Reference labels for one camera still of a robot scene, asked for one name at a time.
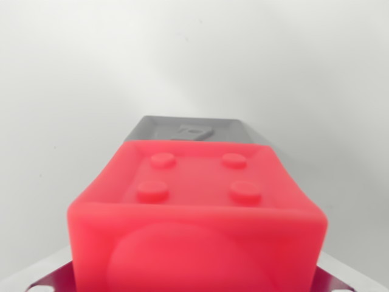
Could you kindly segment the gripper right finger with metal black pad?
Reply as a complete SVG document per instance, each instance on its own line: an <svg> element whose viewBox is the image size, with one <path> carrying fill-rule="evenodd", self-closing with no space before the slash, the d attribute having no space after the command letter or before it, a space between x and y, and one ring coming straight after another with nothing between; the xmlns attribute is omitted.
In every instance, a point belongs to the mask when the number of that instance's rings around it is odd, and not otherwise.
<svg viewBox="0 0 389 292"><path fill-rule="evenodd" d="M313 291L388 291L388 288L325 252L318 258Z"/></svg>

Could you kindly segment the gripper left finger with metal black pad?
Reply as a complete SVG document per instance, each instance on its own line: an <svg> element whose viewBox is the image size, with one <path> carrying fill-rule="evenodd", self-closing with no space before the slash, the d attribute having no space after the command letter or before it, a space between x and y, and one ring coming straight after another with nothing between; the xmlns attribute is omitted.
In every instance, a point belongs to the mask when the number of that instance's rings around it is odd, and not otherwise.
<svg viewBox="0 0 389 292"><path fill-rule="evenodd" d="M1 291L75 291L70 247L1 280Z"/></svg>

